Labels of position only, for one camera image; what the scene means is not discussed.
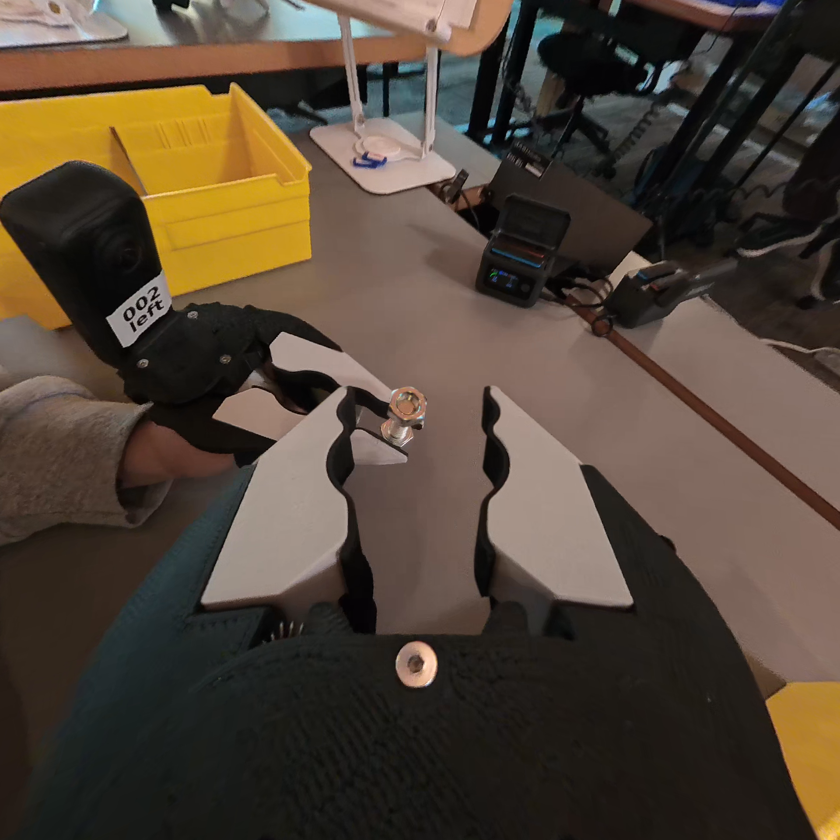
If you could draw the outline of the silver threaded bolt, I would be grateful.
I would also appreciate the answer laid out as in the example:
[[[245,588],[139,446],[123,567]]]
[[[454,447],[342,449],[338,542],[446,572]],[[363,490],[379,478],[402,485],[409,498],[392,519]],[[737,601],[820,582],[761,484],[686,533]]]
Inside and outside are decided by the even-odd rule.
[[[398,423],[394,423],[388,416],[388,408],[386,420],[381,425],[381,436],[387,443],[403,448],[413,440],[414,433],[423,430],[424,426],[419,430],[412,430],[410,427],[404,427]]]

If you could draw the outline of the person's left hand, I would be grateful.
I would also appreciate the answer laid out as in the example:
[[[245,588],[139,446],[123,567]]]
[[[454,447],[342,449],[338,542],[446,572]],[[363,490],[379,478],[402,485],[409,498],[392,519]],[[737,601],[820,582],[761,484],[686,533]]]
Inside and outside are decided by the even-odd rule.
[[[234,456],[198,449],[174,430],[144,417],[135,425],[123,449],[118,486],[132,489],[213,478],[236,468]]]

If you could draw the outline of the wooden table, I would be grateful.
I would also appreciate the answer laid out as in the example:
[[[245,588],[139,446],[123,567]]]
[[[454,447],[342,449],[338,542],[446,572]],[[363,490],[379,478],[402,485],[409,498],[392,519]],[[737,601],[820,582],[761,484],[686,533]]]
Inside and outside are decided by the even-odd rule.
[[[341,67],[338,16],[363,65],[488,47],[512,2],[82,2],[106,41],[2,47],[2,95],[125,88],[153,82]]]

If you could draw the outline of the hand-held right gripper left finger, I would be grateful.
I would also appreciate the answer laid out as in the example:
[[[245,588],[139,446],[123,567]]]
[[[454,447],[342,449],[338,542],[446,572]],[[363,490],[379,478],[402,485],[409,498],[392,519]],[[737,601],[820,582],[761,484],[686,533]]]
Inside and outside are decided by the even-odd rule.
[[[354,470],[355,393],[340,387],[257,461],[201,597],[208,611],[247,606],[302,623],[339,603],[374,634],[373,575],[343,484]]]

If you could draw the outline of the person's left forearm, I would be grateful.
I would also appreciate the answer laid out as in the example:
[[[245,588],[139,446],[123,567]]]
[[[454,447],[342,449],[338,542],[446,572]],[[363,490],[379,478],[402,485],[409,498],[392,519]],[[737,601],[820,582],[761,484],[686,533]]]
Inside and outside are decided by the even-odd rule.
[[[172,481],[124,488],[124,450],[148,408],[41,375],[1,394],[1,544],[62,524],[132,529]]]

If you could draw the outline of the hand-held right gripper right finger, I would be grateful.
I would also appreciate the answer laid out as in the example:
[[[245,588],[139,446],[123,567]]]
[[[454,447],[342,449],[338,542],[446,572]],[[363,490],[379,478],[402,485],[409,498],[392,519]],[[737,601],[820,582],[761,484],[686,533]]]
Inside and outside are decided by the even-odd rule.
[[[479,594],[513,605],[529,632],[556,608],[625,612],[634,599],[586,482],[583,464],[499,387],[482,395],[480,503],[474,553]]]

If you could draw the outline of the black office chair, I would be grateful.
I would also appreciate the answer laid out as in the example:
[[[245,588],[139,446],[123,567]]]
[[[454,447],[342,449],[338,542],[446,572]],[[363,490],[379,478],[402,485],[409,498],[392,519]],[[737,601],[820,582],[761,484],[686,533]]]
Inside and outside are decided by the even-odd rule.
[[[585,116],[585,104],[596,98],[633,94],[647,78],[644,63],[620,57],[611,40],[575,31],[543,38],[538,56],[545,78],[535,126],[540,135],[559,136],[550,158],[555,160],[577,133],[597,151],[608,153],[608,129]]]

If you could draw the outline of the white desk stand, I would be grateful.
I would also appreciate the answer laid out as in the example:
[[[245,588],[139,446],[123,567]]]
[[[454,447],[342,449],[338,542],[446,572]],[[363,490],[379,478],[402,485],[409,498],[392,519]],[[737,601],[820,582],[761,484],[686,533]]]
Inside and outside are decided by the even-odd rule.
[[[340,28],[345,78],[350,95],[351,121],[312,128],[314,142],[362,190],[389,196],[417,187],[449,181],[456,169],[434,151],[438,99],[438,64],[454,31],[467,29],[475,1],[316,1],[313,5],[336,13]],[[425,50],[425,100],[420,139],[390,118],[367,119],[361,101],[351,20],[389,32],[420,35]],[[379,170],[352,167],[354,156],[386,157]]]

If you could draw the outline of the silver hex nut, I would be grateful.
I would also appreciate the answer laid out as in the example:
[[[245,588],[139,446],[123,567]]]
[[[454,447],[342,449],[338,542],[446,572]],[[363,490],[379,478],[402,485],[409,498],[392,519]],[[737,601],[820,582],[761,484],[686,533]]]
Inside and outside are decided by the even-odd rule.
[[[423,428],[427,414],[427,399],[417,388],[396,388],[388,406],[388,415],[394,423],[412,430]]]

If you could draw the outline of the yellow plastic bin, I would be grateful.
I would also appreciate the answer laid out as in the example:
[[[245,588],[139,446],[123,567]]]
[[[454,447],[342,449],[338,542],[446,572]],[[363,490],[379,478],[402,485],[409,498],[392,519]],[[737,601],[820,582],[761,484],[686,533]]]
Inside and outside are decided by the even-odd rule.
[[[791,682],[766,700],[815,834],[839,838],[839,683]]]
[[[312,256],[311,165],[234,83],[2,102],[2,196],[68,161],[140,196],[174,297]]]

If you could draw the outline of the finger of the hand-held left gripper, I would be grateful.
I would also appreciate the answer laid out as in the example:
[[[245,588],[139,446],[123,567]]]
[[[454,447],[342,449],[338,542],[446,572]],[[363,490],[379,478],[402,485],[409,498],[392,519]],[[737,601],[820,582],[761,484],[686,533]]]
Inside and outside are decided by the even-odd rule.
[[[257,434],[273,442],[286,436],[307,414],[284,407],[264,388],[251,387],[224,399],[213,420]],[[404,449],[393,446],[372,431],[357,427],[351,437],[353,460],[357,466],[393,466],[408,460]]]
[[[392,388],[341,350],[281,332],[269,346],[280,399],[269,409],[271,421],[299,421],[342,387],[356,392],[358,406],[387,418]]]

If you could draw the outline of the black handheld device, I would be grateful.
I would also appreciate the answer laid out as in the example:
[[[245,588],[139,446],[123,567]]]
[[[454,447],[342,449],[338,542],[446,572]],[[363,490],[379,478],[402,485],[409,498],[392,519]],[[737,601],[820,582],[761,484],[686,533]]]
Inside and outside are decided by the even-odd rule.
[[[613,325],[635,329],[665,319],[682,303],[708,294],[731,277],[740,260],[727,258],[698,272],[665,260],[637,269],[614,287],[603,303]]]

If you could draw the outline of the black label printer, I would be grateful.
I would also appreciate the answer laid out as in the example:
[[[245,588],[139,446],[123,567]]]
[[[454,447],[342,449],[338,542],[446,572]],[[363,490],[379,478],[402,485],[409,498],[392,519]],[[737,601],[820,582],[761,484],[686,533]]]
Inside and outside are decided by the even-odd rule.
[[[479,263],[478,293],[518,308],[533,307],[547,283],[574,264],[561,254],[570,226],[566,210],[509,195]]]

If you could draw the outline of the pale flat board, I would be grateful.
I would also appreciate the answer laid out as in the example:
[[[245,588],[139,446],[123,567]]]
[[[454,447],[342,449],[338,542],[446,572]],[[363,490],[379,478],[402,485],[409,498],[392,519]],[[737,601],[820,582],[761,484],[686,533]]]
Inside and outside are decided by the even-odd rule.
[[[128,29],[97,11],[94,2],[1,2],[1,49],[107,44],[128,36]]]

